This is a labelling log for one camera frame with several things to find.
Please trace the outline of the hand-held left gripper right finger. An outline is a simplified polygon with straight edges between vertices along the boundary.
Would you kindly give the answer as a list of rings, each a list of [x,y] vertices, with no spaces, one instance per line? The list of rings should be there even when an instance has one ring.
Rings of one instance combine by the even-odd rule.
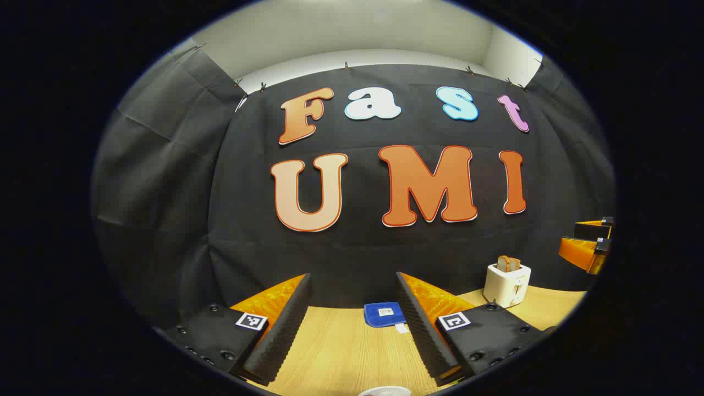
[[[475,305],[397,272],[398,303],[430,377],[438,386],[464,381],[550,336],[495,301]]]

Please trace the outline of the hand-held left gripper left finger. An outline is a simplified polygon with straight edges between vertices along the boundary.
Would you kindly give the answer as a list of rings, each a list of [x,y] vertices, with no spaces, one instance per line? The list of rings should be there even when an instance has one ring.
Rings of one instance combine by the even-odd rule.
[[[267,386],[277,378],[306,316],[311,278],[301,274],[232,306],[209,304],[165,335],[204,363]]]

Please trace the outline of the blue towel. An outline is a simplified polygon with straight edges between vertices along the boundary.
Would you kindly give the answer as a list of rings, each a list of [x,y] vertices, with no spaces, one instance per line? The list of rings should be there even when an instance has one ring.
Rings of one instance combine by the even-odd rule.
[[[365,323],[372,328],[394,327],[400,334],[409,333],[402,308],[397,302],[365,304],[363,318]]]

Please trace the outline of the white toaster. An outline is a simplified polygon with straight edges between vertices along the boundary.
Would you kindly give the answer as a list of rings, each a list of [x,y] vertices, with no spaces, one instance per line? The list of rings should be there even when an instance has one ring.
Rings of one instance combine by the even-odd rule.
[[[503,272],[498,270],[496,263],[491,264],[486,268],[483,296],[488,303],[496,303],[504,309],[521,304],[525,300],[530,277],[531,268],[528,266],[521,265],[517,270]]]

